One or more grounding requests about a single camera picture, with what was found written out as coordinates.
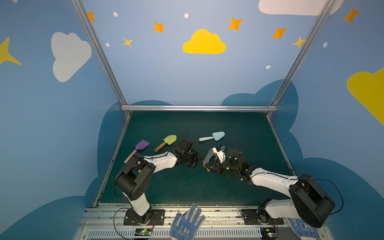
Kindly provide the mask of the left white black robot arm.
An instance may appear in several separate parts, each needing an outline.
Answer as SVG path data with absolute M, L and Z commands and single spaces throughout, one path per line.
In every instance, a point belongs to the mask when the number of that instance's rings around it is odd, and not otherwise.
M 115 185 L 128 199 L 131 205 L 128 216 L 134 223 L 145 225 L 150 221 L 152 206 L 146 198 L 145 191 L 155 173 L 179 165 L 190 168 L 196 166 L 199 153 L 193 146 L 193 142 L 184 138 L 176 148 L 163 154 L 145 157 L 134 154 L 117 174 Z

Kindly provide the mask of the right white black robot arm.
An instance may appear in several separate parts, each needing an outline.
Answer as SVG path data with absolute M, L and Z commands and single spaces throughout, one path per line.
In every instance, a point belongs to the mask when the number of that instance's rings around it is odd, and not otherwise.
M 288 197 L 287 200 L 265 200 L 251 214 L 252 222 L 270 223 L 280 218 L 303 220 L 320 228 L 336 204 L 310 175 L 287 176 L 249 165 L 239 150 L 228 154 L 221 148 L 209 150 L 203 166 L 215 174 L 233 173 L 242 182 L 268 188 Z

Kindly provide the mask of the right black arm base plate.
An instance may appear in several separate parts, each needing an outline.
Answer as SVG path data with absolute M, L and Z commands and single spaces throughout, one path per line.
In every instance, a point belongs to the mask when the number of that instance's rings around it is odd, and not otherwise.
M 283 218 L 273 219 L 265 210 L 242 209 L 240 211 L 246 225 L 283 225 Z

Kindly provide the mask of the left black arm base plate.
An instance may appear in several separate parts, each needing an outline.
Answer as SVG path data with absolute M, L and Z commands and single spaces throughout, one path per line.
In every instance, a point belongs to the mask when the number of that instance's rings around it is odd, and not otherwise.
M 149 226 L 155 223 L 156 226 L 163 226 L 165 220 L 165 210 L 149 209 L 143 216 L 139 216 L 133 209 L 126 212 L 124 226 Z

